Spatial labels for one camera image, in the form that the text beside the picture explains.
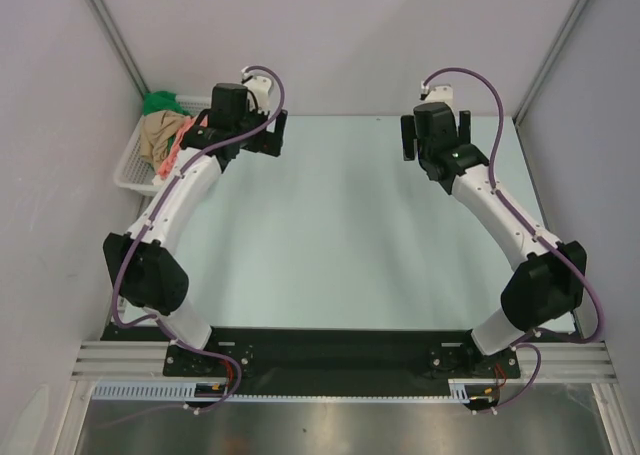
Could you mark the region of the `pink t shirt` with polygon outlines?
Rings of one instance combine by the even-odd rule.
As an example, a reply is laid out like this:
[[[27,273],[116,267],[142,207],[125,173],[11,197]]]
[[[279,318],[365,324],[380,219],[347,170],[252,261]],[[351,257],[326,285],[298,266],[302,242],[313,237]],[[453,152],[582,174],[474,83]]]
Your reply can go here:
[[[188,129],[193,126],[194,122],[195,122],[195,119],[193,117],[187,116],[185,118],[183,125],[180,127],[180,129],[177,131],[174,137],[174,141],[171,145],[171,148],[168,152],[167,157],[162,161],[158,170],[156,171],[156,174],[152,179],[153,186],[160,186],[166,180],[166,178],[170,175],[176,163],[178,152],[181,150],[180,144],[183,140],[183,137],[188,131]]]

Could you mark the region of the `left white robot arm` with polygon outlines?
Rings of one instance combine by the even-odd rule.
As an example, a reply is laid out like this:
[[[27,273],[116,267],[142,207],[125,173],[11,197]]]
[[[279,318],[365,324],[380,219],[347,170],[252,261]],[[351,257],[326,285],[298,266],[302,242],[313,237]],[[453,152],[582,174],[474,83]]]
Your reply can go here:
[[[147,209],[125,233],[111,233],[103,243],[112,299],[140,308],[144,320],[189,347],[185,360],[202,375],[219,367],[221,351],[209,343],[212,328],[188,299],[189,277],[176,248],[195,208],[240,151],[280,155],[287,113],[270,103],[280,85],[265,75],[215,85],[210,107],[176,141],[175,161]]]

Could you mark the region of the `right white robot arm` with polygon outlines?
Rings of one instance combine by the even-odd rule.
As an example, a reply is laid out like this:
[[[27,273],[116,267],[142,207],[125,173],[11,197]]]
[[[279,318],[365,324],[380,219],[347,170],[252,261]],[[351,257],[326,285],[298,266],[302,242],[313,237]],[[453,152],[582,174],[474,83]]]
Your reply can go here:
[[[422,103],[401,117],[400,130],[404,159],[417,161],[477,218],[513,271],[499,308],[466,334],[456,353],[469,374],[484,376],[498,354],[582,304],[586,251],[538,226],[491,179],[489,159],[471,142],[470,112],[455,114],[444,102]]]

